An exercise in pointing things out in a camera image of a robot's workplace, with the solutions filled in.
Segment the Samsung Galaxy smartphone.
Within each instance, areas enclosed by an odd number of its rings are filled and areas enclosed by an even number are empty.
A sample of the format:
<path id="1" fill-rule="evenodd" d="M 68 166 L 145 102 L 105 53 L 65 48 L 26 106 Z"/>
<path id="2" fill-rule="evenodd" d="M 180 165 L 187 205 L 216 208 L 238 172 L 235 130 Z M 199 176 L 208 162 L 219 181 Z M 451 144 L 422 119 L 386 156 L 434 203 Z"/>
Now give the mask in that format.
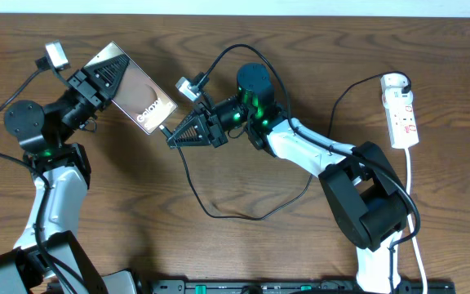
<path id="1" fill-rule="evenodd" d="M 121 54 L 129 57 L 111 42 L 85 66 Z M 177 109 L 177 104 L 131 58 L 112 102 L 147 135 L 154 133 Z"/>

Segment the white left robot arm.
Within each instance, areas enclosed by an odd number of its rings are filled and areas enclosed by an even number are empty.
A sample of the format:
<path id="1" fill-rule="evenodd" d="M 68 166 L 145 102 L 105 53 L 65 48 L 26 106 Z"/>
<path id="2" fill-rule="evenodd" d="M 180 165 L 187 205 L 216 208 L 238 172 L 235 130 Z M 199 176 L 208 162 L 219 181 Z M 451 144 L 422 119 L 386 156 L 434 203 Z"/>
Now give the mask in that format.
<path id="1" fill-rule="evenodd" d="M 84 147 L 67 141 L 110 105 L 130 62 L 120 54 L 83 67 L 49 105 L 11 97 L 0 106 L 7 131 L 24 151 L 17 164 L 30 171 L 36 189 L 24 232 L 0 255 L 0 293 L 30 293 L 47 278 L 57 280 L 48 287 L 53 293 L 140 292 L 128 269 L 100 275 L 77 240 L 91 166 Z"/>

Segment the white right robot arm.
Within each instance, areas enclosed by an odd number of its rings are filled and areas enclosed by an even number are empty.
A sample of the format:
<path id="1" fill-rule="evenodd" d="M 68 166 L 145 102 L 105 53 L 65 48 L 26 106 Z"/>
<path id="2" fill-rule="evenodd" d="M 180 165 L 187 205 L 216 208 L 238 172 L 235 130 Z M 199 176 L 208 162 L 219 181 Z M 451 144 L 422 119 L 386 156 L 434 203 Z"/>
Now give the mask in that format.
<path id="1" fill-rule="evenodd" d="M 273 70 L 249 63 L 237 72 L 237 93 L 215 103 L 204 92 L 205 73 L 176 86 L 194 109 L 173 131 L 167 144 L 188 146 L 227 143 L 231 130 L 243 128 L 256 149 L 288 160 L 315 176 L 335 221 L 356 246 L 357 283 L 361 290 L 395 293 L 401 286 L 397 248 L 408 241 L 402 234 L 409 216 L 418 210 L 383 151 L 371 142 L 342 144 L 306 128 L 276 102 Z"/>

